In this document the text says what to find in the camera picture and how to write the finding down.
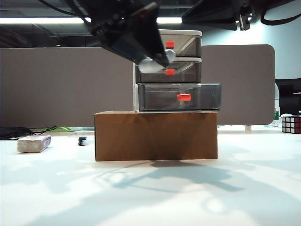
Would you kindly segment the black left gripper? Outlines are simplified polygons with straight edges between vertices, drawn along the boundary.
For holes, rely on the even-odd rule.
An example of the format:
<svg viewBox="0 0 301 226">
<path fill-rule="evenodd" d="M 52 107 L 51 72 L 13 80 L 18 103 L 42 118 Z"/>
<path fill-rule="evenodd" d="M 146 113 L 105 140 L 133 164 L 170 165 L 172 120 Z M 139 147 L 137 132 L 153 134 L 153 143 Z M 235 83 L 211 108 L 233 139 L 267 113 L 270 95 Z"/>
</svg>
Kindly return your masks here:
<svg viewBox="0 0 301 226">
<path fill-rule="evenodd" d="M 91 33 L 101 46 L 133 63 L 151 59 L 167 66 L 165 48 L 156 22 L 155 1 L 91 1 Z"/>
</svg>

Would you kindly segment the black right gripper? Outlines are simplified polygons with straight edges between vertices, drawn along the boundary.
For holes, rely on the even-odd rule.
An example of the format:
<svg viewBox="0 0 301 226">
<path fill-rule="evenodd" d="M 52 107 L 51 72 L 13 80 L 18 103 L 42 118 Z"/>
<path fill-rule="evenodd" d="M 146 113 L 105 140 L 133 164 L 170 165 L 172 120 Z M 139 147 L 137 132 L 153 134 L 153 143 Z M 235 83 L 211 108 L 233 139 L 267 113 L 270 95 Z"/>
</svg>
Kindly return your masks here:
<svg viewBox="0 0 301 226">
<path fill-rule="evenodd" d="M 255 15 L 254 0 L 200 0 L 182 15 L 182 23 L 246 31 Z"/>
</svg>

